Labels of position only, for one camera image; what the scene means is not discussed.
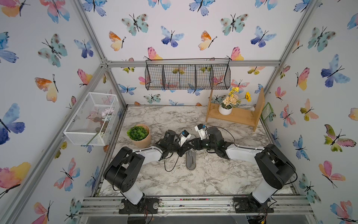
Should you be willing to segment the grey canvas sneaker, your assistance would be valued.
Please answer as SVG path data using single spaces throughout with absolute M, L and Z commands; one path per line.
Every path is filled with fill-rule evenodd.
M 193 171 L 196 168 L 196 151 L 190 149 L 186 152 L 186 168 Z

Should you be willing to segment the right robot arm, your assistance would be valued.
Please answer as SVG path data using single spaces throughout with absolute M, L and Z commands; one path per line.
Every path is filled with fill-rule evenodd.
M 257 164 L 263 180 L 250 194 L 255 203 L 264 204 L 278 190 L 289 183 L 296 168 L 274 144 L 265 147 L 249 148 L 227 142 L 217 127 L 208 130 L 197 129 L 199 138 L 188 140 L 188 134 L 182 132 L 180 147 L 182 152 L 193 150 L 212 150 L 220 158 L 241 160 Z

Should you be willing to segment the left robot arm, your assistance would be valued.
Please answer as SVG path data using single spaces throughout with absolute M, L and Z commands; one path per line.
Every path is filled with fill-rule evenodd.
M 119 191 L 130 203 L 139 205 L 144 201 L 145 194 L 135 182 L 142 166 L 155 161 L 164 161 L 170 153 L 176 153 L 181 157 L 185 153 L 183 146 L 190 138 L 191 134 L 186 130 L 181 134 L 168 130 L 161 140 L 145 149 L 134 151 L 129 147 L 122 147 L 105 169 L 103 178 L 113 190 Z

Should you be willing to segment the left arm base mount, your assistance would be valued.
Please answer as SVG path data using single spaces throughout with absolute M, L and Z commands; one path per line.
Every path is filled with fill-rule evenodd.
M 138 204 L 131 203 L 128 199 L 122 199 L 119 205 L 119 214 L 157 214 L 159 199 L 143 197 Z

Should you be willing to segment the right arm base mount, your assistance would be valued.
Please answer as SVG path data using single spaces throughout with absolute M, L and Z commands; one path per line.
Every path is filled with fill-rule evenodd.
M 260 203 L 250 194 L 245 197 L 234 197 L 233 207 L 236 213 L 273 213 L 274 209 L 268 205 L 269 202 L 270 199 L 267 199 Z

